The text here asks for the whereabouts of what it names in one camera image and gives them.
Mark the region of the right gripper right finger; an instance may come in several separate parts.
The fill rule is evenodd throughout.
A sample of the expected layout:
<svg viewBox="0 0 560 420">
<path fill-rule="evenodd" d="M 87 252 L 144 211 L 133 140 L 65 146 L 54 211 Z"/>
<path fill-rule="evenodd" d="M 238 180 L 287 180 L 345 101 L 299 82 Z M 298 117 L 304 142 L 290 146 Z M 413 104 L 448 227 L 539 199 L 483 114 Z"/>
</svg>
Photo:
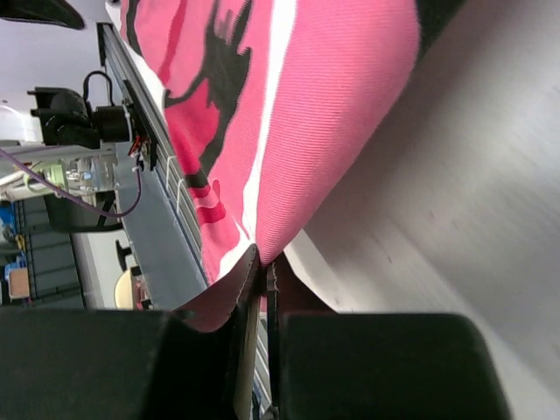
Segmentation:
<svg viewBox="0 0 560 420">
<path fill-rule="evenodd" d="M 507 419 L 481 332 L 442 312 L 338 313 L 277 258 L 269 378 L 282 419 Z"/>
</svg>

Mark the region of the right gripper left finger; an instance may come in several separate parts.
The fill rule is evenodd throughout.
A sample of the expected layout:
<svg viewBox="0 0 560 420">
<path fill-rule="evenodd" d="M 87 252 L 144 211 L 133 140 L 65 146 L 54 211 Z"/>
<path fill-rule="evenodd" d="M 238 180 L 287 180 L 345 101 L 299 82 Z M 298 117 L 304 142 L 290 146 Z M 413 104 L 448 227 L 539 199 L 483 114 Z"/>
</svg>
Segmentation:
<svg viewBox="0 0 560 420">
<path fill-rule="evenodd" d="M 4 419 L 250 418 L 256 247 L 175 311 L 4 308 Z"/>
</svg>

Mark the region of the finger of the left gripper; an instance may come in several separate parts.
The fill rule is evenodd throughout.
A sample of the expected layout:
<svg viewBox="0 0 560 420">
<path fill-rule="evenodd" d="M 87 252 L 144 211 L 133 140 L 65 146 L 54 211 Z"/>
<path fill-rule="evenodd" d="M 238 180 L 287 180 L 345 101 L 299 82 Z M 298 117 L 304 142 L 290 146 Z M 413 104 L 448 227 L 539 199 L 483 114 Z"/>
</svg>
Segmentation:
<svg viewBox="0 0 560 420">
<path fill-rule="evenodd" d="M 84 30 L 82 15 L 65 0 L 1 0 L 1 19 Z"/>
</svg>

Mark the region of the pink camouflage trousers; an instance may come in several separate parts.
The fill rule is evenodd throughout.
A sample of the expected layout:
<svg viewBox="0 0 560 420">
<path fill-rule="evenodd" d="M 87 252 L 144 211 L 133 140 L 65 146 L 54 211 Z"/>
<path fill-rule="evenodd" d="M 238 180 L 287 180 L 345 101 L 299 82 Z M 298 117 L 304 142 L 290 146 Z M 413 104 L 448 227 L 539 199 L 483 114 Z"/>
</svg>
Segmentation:
<svg viewBox="0 0 560 420">
<path fill-rule="evenodd" d="M 163 87 L 210 289 L 212 332 L 358 157 L 458 1 L 125 1 L 120 34 Z"/>
</svg>

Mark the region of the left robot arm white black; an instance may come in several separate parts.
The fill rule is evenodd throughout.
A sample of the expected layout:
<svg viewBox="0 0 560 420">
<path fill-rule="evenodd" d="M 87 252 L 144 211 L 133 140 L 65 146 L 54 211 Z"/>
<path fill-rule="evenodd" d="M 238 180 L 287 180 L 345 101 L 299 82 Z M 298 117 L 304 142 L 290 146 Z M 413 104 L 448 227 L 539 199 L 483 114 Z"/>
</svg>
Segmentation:
<svg viewBox="0 0 560 420">
<path fill-rule="evenodd" d="M 1 3 L 1 146 L 99 150 L 126 138 L 102 63 L 103 1 Z"/>
</svg>

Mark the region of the aluminium frame rail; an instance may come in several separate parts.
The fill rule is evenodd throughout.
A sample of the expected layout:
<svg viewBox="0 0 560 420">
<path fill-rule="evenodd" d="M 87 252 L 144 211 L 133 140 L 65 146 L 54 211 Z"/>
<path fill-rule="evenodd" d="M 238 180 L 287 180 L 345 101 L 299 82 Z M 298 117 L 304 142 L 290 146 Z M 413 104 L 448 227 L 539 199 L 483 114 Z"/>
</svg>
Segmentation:
<svg viewBox="0 0 560 420">
<path fill-rule="evenodd" d="M 145 168 L 139 176 L 128 172 L 127 150 L 123 144 L 117 146 L 117 206 L 135 208 L 122 224 L 151 302 L 158 310 L 178 311 L 188 321 L 206 313 L 233 325 L 222 348 L 228 357 L 225 395 L 240 419 L 277 419 L 270 390 L 267 321 L 260 312 L 266 279 L 256 248 L 249 247 L 225 279 L 209 284 L 194 205 L 156 107 L 155 91 L 143 75 L 145 66 L 113 24 L 104 29 L 102 40 L 101 61 L 114 90 L 123 98 L 123 80 L 132 82 L 150 107 L 157 136 L 156 167 Z"/>
</svg>

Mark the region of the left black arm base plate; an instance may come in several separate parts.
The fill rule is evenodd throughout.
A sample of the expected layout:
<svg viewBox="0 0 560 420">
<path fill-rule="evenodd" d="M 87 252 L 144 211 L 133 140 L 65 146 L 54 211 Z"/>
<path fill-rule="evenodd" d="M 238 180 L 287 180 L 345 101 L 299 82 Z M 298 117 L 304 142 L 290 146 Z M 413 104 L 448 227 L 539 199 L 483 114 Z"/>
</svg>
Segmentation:
<svg viewBox="0 0 560 420">
<path fill-rule="evenodd" d="M 153 171 L 158 162 L 158 140 L 149 115 L 150 107 L 130 80 L 124 79 L 123 85 L 123 103 L 130 112 L 133 131 L 128 155 L 142 161 L 143 169 Z"/>
</svg>

